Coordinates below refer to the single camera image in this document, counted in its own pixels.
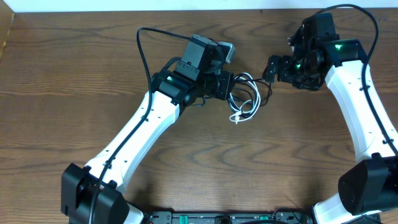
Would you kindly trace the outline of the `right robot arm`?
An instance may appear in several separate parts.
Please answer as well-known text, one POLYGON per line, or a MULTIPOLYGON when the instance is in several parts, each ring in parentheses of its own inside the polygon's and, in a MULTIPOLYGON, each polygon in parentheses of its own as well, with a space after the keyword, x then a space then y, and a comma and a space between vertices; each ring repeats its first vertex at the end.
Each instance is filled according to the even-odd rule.
POLYGON ((356 163, 338 181, 334 196, 313 206, 315 223, 371 220, 397 207, 397 130, 373 85, 370 54, 356 39, 340 39, 330 13, 303 20, 289 39, 291 56, 273 55, 266 82, 317 91, 326 85, 343 113, 356 163))

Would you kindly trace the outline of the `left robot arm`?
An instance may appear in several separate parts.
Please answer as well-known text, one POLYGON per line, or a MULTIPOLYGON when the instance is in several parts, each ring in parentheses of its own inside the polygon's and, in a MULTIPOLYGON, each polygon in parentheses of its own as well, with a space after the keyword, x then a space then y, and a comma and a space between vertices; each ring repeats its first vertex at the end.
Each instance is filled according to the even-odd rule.
POLYGON ((149 91, 118 135, 84 167, 62 174, 61 211, 70 223, 142 223, 144 212, 124 199, 130 179, 160 135, 198 98, 227 99, 235 47, 200 35, 182 57, 171 58, 149 79, 149 91))

